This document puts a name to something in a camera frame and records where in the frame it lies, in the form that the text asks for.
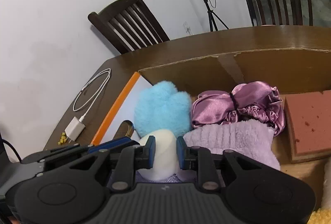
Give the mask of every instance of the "blue plush toy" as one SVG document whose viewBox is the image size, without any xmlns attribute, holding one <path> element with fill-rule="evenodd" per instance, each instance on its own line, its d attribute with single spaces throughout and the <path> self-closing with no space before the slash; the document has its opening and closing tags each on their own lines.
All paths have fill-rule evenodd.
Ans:
<svg viewBox="0 0 331 224">
<path fill-rule="evenodd" d="M 191 98 L 178 92 L 175 85 L 162 81 L 140 93 L 134 110 L 134 128 L 140 135 L 167 129 L 176 137 L 191 130 Z"/>
</svg>

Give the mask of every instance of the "white charging cable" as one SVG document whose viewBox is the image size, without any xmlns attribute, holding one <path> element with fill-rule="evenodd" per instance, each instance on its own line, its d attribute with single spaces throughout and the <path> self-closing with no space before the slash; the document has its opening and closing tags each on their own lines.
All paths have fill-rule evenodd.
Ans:
<svg viewBox="0 0 331 224">
<path fill-rule="evenodd" d="M 77 100 L 79 99 L 79 97 L 81 96 L 81 94 L 83 93 L 83 91 L 94 81 L 96 80 L 98 77 L 102 76 L 103 74 L 107 74 L 107 77 L 105 78 L 105 80 L 102 82 L 102 84 L 100 85 L 100 87 L 97 89 L 97 91 L 91 96 L 90 99 L 88 99 L 81 107 L 75 109 L 75 106 L 76 106 L 76 102 Z M 87 113 L 90 111 L 92 105 L 94 104 L 95 100 L 99 97 L 100 93 L 102 92 L 102 90 L 104 89 L 104 87 L 107 85 L 110 77 L 112 75 L 112 70 L 110 68 L 107 68 L 103 71 L 101 71 L 99 74 L 95 75 L 89 82 L 87 82 L 85 84 L 85 86 L 80 90 L 79 94 L 77 95 L 74 103 L 73 103 L 73 106 L 72 106 L 72 110 L 74 112 L 78 112 L 80 110 L 82 110 L 93 98 L 93 102 L 91 103 L 90 107 L 87 109 L 87 111 L 84 113 L 84 115 L 82 115 L 79 119 L 80 122 L 83 121 L 83 119 L 85 118 L 85 116 L 87 115 Z"/>
<path fill-rule="evenodd" d="M 105 80 L 102 82 L 102 84 L 100 85 L 100 87 L 96 90 L 96 92 L 90 97 L 90 99 L 88 99 L 81 107 L 79 108 L 75 108 L 76 106 L 76 102 L 79 99 L 79 97 L 82 95 L 82 93 L 84 92 L 84 90 L 94 81 L 96 80 L 98 77 L 102 76 L 103 74 L 107 74 L 107 77 L 105 78 Z M 78 112 L 80 110 L 82 110 L 83 108 L 85 108 L 87 106 L 87 104 L 93 99 L 92 103 L 90 104 L 90 107 L 87 109 L 87 111 L 84 113 L 84 115 L 82 115 L 80 117 L 80 119 L 77 119 L 76 117 L 74 117 L 71 122 L 69 123 L 69 125 L 66 127 L 65 129 L 65 133 L 66 135 L 70 138 L 70 140 L 74 140 L 76 141 L 77 137 L 80 135 L 80 133 L 82 132 L 82 130 L 85 128 L 85 125 L 82 123 L 82 121 L 84 120 L 85 116 L 87 115 L 87 113 L 90 111 L 91 107 L 93 106 L 93 104 L 95 103 L 96 99 L 99 97 L 99 95 L 101 94 L 101 92 L 103 91 L 103 89 L 105 88 L 105 86 L 107 85 L 108 81 L 110 80 L 110 77 L 112 75 L 112 70 L 110 68 L 107 68 L 103 71 L 101 71 L 100 73 L 98 73 L 97 75 L 95 75 L 90 81 L 88 81 L 84 87 L 80 90 L 80 92 L 78 93 L 75 101 L 73 102 L 73 106 L 72 106 L 72 110 L 74 112 Z"/>
</svg>

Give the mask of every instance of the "purple satin scrunchie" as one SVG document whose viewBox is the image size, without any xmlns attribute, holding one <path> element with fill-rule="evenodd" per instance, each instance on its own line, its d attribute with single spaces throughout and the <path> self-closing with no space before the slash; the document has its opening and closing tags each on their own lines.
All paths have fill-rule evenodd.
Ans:
<svg viewBox="0 0 331 224">
<path fill-rule="evenodd" d="M 272 125 L 276 136 L 285 127 L 281 103 L 277 87 L 270 87 L 262 81 L 237 85 L 232 98 L 224 91 L 205 91 L 192 104 L 192 125 L 198 128 L 205 124 L 228 124 L 237 122 L 240 117 L 248 117 Z"/>
</svg>

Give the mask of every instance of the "black tripod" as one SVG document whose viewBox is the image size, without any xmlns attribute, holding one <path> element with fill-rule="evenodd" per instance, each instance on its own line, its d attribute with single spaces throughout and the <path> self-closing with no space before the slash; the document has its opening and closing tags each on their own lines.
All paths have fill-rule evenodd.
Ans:
<svg viewBox="0 0 331 224">
<path fill-rule="evenodd" d="M 214 31 L 213 30 L 213 25 L 214 25 L 214 28 L 216 31 L 218 31 L 218 28 L 217 28 L 217 25 L 216 25 L 216 22 L 215 22 L 215 19 L 214 19 L 214 16 L 216 18 L 219 19 L 219 21 L 225 26 L 226 29 L 229 29 L 229 27 L 226 26 L 226 24 L 221 20 L 221 18 L 219 16 L 216 15 L 216 13 L 210 9 L 209 7 L 209 3 L 208 3 L 208 0 L 204 0 L 205 4 L 206 4 L 206 8 L 207 8 L 207 11 L 208 11 L 208 18 L 209 18 L 209 27 L 210 27 L 210 31 Z"/>
</svg>

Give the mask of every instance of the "packing tape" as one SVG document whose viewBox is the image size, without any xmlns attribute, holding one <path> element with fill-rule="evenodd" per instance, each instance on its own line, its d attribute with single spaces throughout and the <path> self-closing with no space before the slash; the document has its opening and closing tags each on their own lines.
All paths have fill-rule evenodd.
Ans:
<svg viewBox="0 0 331 224">
<path fill-rule="evenodd" d="M 245 83 L 244 75 L 234 57 L 233 53 L 220 54 L 218 61 L 237 84 Z"/>
</svg>

